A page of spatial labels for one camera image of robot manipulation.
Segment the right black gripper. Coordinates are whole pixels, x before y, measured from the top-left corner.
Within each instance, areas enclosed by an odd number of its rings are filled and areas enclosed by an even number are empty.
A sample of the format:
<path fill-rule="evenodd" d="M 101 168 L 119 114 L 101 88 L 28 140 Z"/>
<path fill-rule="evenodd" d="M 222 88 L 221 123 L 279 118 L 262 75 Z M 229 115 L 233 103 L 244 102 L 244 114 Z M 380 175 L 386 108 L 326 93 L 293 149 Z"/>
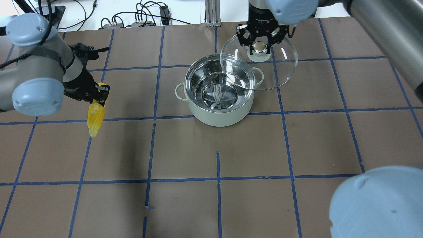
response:
<path fill-rule="evenodd" d="M 289 26 L 239 24 L 236 31 L 239 44 L 247 48 L 247 55 L 269 55 L 272 46 L 289 35 Z"/>

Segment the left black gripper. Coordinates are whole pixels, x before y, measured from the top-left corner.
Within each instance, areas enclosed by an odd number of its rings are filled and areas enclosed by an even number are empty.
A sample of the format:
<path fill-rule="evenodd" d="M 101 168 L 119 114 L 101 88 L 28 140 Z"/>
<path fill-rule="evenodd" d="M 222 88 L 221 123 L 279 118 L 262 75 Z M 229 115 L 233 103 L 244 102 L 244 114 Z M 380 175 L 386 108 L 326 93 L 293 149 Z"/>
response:
<path fill-rule="evenodd" d="M 95 49 L 93 46 L 86 46 L 77 43 L 69 46 L 76 59 L 82 63 L 82 69 L 77 70 L 77 75 L 65 82 L 65 95 L 77 101 L 86 101 L 92 104 L 94 101 L 105 106 L 110 93 L 110 86 L 100 85 L 95 82 L 86 66 L 89 60 L 97 60 L 100 52 L 106 52 L 110 47 Z"/>

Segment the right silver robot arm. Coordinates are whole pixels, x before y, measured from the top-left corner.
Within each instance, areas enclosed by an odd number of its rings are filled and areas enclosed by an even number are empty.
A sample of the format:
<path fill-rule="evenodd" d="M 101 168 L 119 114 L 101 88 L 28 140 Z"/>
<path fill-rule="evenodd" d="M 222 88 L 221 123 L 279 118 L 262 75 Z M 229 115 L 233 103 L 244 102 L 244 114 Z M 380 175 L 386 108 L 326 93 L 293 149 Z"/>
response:
<path fill-rule="evenodd" d="M 397 69 L 347 18 L 302 21 L 305 57 L 253 115 L 241 175 L 220 152 L 224 238 L 421 238 L 422 109 Z"/>

